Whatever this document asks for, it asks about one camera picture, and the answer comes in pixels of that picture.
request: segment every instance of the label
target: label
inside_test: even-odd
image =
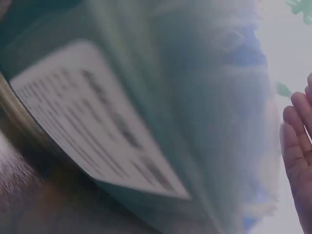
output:
[[[47,134],[91,177],[189,199],[181,181],[93,44],[77,41],[13,78]]]

